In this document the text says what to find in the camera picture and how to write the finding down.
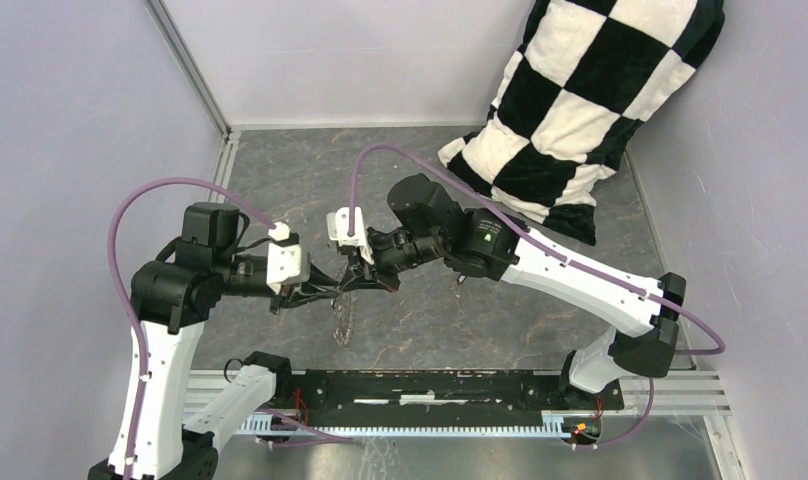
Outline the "metal disc with key rings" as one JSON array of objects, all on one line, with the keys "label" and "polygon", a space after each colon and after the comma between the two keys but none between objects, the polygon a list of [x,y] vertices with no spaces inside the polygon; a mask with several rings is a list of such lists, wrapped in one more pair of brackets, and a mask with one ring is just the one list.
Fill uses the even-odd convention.
[{"label": "metal disc with key rings", "polygon": [[337,287],[338,296],[331,301],[331,306],[337,320],[337,326],[333,333],[333,338],[341,348],[348,348],[351,344],[354,323],[356,319],[356,296],[354,292],[346,292],[346,283],[349,269],[343,266],[338,272]]}]

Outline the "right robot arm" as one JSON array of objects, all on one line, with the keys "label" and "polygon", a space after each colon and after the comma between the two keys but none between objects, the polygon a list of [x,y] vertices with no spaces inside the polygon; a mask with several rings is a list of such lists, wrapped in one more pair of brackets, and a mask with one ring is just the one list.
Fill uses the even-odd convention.
[{"label": "right robot arm", "polygon": [[673,307],[683,303],[683,277],[632,275],[577,255],[518,219],[462,208],[423,174],[396,183],[387,204],[401,224],[390,232],[366,227],[358,207],[328,214],[329,238],[348,259],[342,291],[394,292],[400,273],[441,260],[465,278],[527,287],[599,317],[609,329],[567,355],[557,382],[560,400],[571,408],[586,406],[623,376],[668,375],[680,331]]}]

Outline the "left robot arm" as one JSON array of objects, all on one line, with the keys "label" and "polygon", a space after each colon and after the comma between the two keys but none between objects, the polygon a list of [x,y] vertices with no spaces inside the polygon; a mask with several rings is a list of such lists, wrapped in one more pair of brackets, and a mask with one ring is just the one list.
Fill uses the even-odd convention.
[{"label": "left robot arm", "polygon": [[255,255],[241,239],[249,217],[197,202],[181,234],[133,276],[131,378],[116,444],[89,470],[92,479],[210,479],[229,438],[265,403],[294,396],[289,359],[254,352],[237,376],[192,417],[184,414],[191,365],[204,324],[225,296],[266,298],[273,312],[338,294],[298,236],[278,224]]}]

